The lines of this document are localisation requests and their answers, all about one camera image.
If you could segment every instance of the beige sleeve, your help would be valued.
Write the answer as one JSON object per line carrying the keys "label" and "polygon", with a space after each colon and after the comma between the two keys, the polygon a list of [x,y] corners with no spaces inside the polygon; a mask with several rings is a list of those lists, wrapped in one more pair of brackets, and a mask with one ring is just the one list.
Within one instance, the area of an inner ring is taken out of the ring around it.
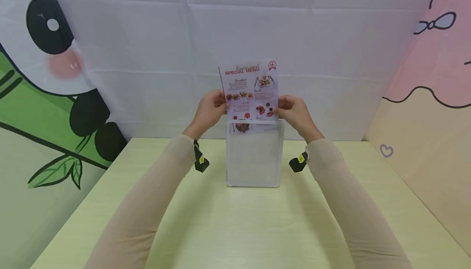
{"label": "beige sleeve", "polygon": [[327,139],[307,145],[308,166],[334,214],[357,269],[412,269],[381,211]]}
{"label": "beige sleeve", "polygon": [[165,210],[194,163],[193,140],[185,135],[172,139],[118,207],[86,268],[144,268]]}

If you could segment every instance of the black wrist strap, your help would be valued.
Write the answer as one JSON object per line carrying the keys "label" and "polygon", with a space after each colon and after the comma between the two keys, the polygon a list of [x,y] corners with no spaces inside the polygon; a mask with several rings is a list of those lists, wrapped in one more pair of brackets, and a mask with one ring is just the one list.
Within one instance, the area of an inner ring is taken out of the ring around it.
{"label": "black wrist strap", "polygon": [[202,152],[200,151],[200,145],[198,141],[193,141],[193,145],[195,146],[195,169],[201,173],[206,170],[209,166],[209,161],[203,156]]}
{"label": "black wrist strap", "polygon": [[301,172],[307,164],[307,152],[303,152],[299,157],[295,157],[289,161],[289,166],[293,172]]}

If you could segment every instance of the restaurant special menu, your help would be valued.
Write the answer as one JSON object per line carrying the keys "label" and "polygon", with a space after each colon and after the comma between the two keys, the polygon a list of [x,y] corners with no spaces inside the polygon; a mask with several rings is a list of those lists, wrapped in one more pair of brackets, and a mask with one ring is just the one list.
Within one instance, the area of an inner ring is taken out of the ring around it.
{"label": "restaurant special menu", "polygon": [[219,67],[222,88],[229,103],[229,119],[238,120],[230,133],[276,130],[277,126],[244,123],[247,120],[278,120],[278,72],[276,59]]}

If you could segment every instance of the heart drawing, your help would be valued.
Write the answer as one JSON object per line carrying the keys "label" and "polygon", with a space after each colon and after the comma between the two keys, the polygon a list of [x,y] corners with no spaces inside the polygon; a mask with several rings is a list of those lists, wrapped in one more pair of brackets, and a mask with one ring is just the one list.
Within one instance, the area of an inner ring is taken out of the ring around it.
{"label": "heart drawing", "polygon": [[380,151],[381,151],[381,154],[385,157],[385,158],[388,158],[388,157],[391,157],[393,154],[394,154],[394,149],[392,146],[387,146],[385,144],[382,144],[380,146]]}

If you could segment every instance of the light green tabletop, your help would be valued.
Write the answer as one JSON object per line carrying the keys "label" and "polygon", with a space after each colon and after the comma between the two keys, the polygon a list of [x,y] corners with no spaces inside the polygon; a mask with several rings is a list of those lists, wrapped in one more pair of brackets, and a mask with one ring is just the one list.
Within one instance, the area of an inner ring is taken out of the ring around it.
{"label": "light green tabletop", "polygon": [[[81,269],[108,220],[168,139],[134,138],[50,242],[32,269]],[[226,141],[201,140],[211,165],[180,184],[146,268],[354,268],[341,230],[306,169],[288,161],[305,143],[285,141],[279,188],[226,186]],[[369,142],[337,142],[379,205],[415,269],[471,268],[471,259]]]}

